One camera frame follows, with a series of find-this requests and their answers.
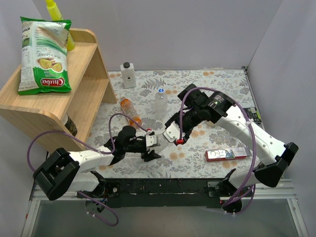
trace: gray wall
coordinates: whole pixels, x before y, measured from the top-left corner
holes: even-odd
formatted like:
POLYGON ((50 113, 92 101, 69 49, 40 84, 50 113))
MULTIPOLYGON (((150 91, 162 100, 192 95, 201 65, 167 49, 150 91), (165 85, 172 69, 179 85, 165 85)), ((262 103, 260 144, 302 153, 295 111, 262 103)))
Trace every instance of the gray wall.
POLYGON ((288 169, 310 236, 316 236, 316 2, 284 0, 249 66, 268 132, 300 150, 288 169))
MULTIPOLYGON (((20 16, 40 17, 32 0, 0 1, 0 89, 21 63, 20 16)), ((30 139, 0 117, 0 236, 22 233, 32 189, 32 172, 26 162, 30 139)), ((38 146, 31 151, 34 166, 45 159, 38 146)))
MULTIPOLYGON (((33 0, 50 19, 44 0, 33 0)), ((56 0, 64 18, 94 31, 108 70, 240 68, 282 0, 56 0)))

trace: clear plastic bottle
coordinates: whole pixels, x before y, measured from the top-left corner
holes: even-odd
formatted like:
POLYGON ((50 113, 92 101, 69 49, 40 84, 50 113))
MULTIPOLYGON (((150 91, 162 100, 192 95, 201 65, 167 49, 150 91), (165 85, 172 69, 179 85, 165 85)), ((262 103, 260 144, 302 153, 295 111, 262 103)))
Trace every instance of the clear plastic bottle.
MULTIPOLYGON (((133 103, 129 99, 127 99, 125 96, 121 96, 121 98, 120 98, 120 107, 125 115, 130 116, 139 125, 142 125, 142 120, 140 119, 140 116, 137 114, 137 112, 133 106, 133 103)), ((138 128, 138 126, 132 120, 129 120, 128 118, 126 118, 126 119, 129 123, 129 125, 131 125, 135 128, 138 128)))
POLYGON ((160 88, 155 95, 155 115, 159 120, 163 120, 167 115, 168 97, 163 88, 160 88))

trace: chip bag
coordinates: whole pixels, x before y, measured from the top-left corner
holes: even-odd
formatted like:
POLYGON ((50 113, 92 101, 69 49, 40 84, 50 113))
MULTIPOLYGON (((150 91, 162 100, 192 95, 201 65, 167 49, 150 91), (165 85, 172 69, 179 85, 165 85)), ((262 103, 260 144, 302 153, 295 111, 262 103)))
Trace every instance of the chip bag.
POLYGON ((21 17, 22 68, 19 95, 71 91, 67 73, 67 39, 71 20, 21 17))

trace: red logo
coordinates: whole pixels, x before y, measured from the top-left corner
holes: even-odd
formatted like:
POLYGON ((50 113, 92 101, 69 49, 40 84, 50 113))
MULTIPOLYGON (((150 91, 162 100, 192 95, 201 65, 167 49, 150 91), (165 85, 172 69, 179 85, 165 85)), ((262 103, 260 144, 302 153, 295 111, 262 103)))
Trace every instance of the red logo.
POLYGON ((47 86, 61 87, 65 84, 65 80, 63 78, 59 78, 59 79, 42 78, 40 80, 40 83, 42 85, 47 85, 47 86))

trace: toothpaste box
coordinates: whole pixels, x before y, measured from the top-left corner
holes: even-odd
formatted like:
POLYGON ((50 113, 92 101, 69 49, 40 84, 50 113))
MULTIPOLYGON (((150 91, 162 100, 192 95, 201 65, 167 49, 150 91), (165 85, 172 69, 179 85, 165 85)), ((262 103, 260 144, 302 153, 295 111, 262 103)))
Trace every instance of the toothpaste box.
POLYGON ((206 162, 245 159, 246 157, 250 156, 251 152, 248 147, 214 149, 205 151, 206 162))

